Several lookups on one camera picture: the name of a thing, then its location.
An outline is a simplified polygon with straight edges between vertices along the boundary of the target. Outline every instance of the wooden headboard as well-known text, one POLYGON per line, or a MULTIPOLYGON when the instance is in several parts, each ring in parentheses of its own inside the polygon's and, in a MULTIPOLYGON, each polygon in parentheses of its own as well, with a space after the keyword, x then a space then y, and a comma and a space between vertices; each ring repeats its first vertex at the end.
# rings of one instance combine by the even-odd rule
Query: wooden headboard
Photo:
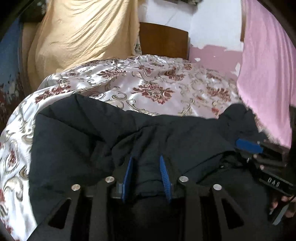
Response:
POLYGON ((188 32, 154 23, 140 23, 142 54, 188 58, 188 32))

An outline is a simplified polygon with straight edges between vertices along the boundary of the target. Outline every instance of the white wall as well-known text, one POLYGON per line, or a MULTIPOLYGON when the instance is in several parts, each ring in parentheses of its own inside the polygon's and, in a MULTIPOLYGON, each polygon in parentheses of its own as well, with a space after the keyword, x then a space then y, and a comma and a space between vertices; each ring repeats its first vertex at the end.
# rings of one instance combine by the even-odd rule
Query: white wall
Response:
POLYGON ((192 16, 190 43, 201 49, 205 45, 216 45, 242 51, 241 28, 240 0, 203 0, 192 16))
POLYGON ((139 7, 140 22, 156 23, 189 32, 196 6, 179 1, 146 0, 139 7))

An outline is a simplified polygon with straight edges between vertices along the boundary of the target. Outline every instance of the blue gripper pad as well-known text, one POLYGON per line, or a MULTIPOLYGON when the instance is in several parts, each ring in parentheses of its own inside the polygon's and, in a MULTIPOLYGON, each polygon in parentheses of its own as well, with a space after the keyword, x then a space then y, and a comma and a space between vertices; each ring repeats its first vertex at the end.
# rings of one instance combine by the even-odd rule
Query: blue gripper pad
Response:
POLYGON ((128 196, 128 190, 131 183, 131 175, 133 172, 133 158, 131 157, 128 162, 128 167, 126 169, 126 175, 124 176, 123 184, 122 184, 122 196, 121 199, 123 203, 126 202, 128 196))
POLYGON ((166 169, 163 156, 160 156, 159 162, 160 162, 161 178, 163 180, 163 187, 165 189, 165 196, 166 196, 167 200, 169 202, 171 202, 171 200, 172 200, 171 182, 170 182, 170 179, 168 176, 168 171, 166 169))
POLYGON ((259 154, 263 152, 263 148, 254 142, 238 139, 235 144, 237 149, 247 151, 251 154, 259 154))

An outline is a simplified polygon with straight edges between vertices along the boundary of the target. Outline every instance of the silver screw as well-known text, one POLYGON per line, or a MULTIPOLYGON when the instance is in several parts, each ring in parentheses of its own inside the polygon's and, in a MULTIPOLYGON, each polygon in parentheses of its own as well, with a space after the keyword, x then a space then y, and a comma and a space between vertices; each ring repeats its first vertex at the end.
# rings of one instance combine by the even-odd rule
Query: silver screw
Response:
POLYGON ((217 191, 220 191, 222 189, 222 186, 220 184, 214 184, 213 188, 217 191))
POLYGON ((79 184, 74 184, 74 185, 71 187, 71 189, 72 189, 73 191, 77 191, 77 190, 80 189, 80 185, 79 185, 79 184))
POLYGON ((106 179, 105 179, 105 181, 106 181, 107 183, 111 183, 111 182, 113 182, 114 180, 115 180, 114 177, 106 177, 106 179))
POLYGON ((185 183, 185 182, 188 182, 188 181, 189 181, 189 178, 186 177, 186 176, 180 176, 180 177, 179 177, 179 180, 180 180, 181 182, 185 183))

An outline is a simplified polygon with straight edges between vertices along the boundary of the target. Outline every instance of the bed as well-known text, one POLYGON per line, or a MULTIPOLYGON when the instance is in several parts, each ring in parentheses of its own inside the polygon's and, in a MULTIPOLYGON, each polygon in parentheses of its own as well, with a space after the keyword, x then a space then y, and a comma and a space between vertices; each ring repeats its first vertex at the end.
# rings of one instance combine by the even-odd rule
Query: bed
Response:
POLYGON ((94 60, 49 75, 15 109, 0 137, 0 215, 15 240, 25 241, 36 228, 28 194, 34 117, 73 93, 152 116, 217 118, 229 105, 243 102, 235 80, 181 58, 147 54, 94 60))

